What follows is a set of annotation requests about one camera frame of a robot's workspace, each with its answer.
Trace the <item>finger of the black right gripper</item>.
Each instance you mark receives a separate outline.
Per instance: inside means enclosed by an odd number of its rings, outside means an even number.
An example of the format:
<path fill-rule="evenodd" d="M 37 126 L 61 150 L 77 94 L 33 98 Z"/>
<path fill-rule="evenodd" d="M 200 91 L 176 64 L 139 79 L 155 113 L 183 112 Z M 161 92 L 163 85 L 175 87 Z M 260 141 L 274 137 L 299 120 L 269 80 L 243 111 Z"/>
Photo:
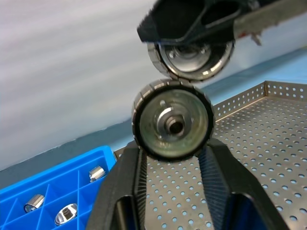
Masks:
<path fill-rule="evenodd" d="M 137 33 L 144 43 L 222 44 L 235 39 L 235 19 L 257 8 L 253 0 L 158 0 Z"/>

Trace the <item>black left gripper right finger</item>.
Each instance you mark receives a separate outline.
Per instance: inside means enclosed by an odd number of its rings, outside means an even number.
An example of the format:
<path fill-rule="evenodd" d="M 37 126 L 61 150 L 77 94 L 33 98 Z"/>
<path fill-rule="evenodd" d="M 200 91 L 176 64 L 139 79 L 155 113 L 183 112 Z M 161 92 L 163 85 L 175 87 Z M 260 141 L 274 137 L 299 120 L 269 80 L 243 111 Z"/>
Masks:
<path fill-rule="evenodd" d="M 216 230 L 287 230 L 258 179 L 226 144 L 210 140 L 199 155 L 201 179 Z"/>

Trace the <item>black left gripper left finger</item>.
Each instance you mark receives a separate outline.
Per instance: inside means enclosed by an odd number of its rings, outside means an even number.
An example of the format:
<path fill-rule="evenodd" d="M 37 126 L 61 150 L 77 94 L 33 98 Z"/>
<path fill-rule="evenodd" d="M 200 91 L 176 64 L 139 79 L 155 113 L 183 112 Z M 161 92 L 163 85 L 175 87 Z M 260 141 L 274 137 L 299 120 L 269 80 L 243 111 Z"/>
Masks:
<path fill-rule="evenodd" d="M 102 182 L 87 230 L 144 230 L 147 154 L 126 147 Z"/>

